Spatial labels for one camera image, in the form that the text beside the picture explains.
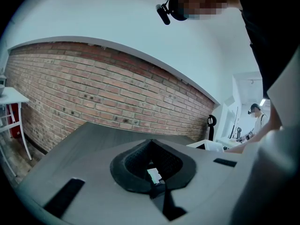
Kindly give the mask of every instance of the black slot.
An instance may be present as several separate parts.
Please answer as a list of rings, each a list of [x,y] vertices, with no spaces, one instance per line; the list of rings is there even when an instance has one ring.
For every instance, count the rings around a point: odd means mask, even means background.
[[[79,190],[85,184],[80,179],[72,178],[67,184],[45,205],[44,209],[60,218],[66,211]]]
[[[221,158],[216,158],[214,160],[215,163],[220,163],[226,166],[230,166],[230,167],[235,167],[235,165],[237,164],[237,162],[233,162],[233,161],[229,161],[229,160],[225,160],[225,159],[221,159]]]

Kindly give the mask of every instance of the floor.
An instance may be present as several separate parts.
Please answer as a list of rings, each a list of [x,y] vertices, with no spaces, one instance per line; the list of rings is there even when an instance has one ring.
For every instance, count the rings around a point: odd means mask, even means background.
[[[26,140],[28,149],[32,156],[32,160],[29,160],[23,145],[22,139],[11,138],[8,131],[0,134],[0,146],[3,148],[4,154],[14,170],[17,176],[13,176],[7,164],[0,153],[1,167],[13,188],[16,188],[18,184],[24,179],[28,172],[41,160],[44,156],[43,153],[38,151],[32,146],[32,144]]]

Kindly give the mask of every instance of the person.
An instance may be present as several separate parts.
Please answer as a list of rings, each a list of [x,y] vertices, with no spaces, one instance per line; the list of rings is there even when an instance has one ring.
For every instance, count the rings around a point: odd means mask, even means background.
[[[251,48],[262,75],[263,98],[283,72],[300,43],[298,0],[178,0],[178,9],[187,18],[220,14],[225,8],[241,11]],[[270,119],[255,136],[226,152],[242,153],[245,146],[260,141],[282,125],[270,99]]]
[[[255,126],[252,130],[253,136],[259,133],[259,131],[265,126],[268,122],[266,114],[262,113],[260,106],[256,103],[253,103],[250,107],[250,115],[253,118],[257,118]]]

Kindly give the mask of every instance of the black sleeve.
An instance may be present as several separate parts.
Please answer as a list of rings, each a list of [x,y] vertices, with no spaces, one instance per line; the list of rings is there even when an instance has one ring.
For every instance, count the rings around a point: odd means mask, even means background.
[[[263,97],[300,43],[298,0],[240,0],[251,48],[262,75]]]

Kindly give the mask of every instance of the white wall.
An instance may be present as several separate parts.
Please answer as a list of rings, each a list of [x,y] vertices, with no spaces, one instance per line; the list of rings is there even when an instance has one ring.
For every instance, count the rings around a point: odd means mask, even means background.
[[[13,18],[6,49],[58,40],[110,45],[153,62],[221,103],[224,66],[216,39],[197,21],[172,19],[164,25],[155,10],[163,2],[29,0]]]
[[[251,105],[252,104],[245,104],[242,106],[242,110],[241,110],[241,114],[240,114],[240,121],[239,121],[239,125],[238,125],[242,129],[242,131],[240,133],[241,136],[250,132],[254,128],[255,122],[257,120],[257,118],[252,118],[248,114],[248,110],[250,109]],[[262,111],[267,115],[268,118],[270,118],[269,110],[262,109]]]

